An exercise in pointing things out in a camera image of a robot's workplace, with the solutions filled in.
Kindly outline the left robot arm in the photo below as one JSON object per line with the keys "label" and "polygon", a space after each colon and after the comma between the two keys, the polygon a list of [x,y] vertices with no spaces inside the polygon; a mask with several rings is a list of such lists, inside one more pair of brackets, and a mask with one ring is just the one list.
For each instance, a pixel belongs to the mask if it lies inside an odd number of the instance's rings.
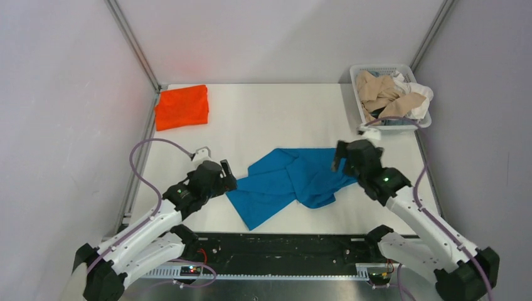
{"label": "left robot arm", "polygon": [[237,179],[227,161],[215,162],[206,147],[189,152],[194,169],[165,192],[134,224],[99,246],[85,244],[74,265],[87,268],[85,300],[118,300],[143,273],[161,263],[192,260],[198,252],[184,221],[209,200],[226,196],[249,230],[297,201],[319,209],[354,180],[330,170],[332,148],[276,148]]}

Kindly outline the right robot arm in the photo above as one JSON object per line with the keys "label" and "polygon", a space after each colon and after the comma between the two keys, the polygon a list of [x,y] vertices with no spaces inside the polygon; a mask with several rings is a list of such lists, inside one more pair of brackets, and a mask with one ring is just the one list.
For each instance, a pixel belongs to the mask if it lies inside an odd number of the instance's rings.
{"label": "right robot arm", "polygon": [[433,284],[442,300],[494,300],[499,255],[490,247],[480,249],[431,212],[418,193],[418,184],[398,169],[384,167],[382,154],[383,149],[368,140],[340,140],[332,168],[338,169],[344,161],[343,174],[357,179],[370,199],[404,221],[424,245],[413,244],[381,225],[367,235],[366,257],[405,265]]}

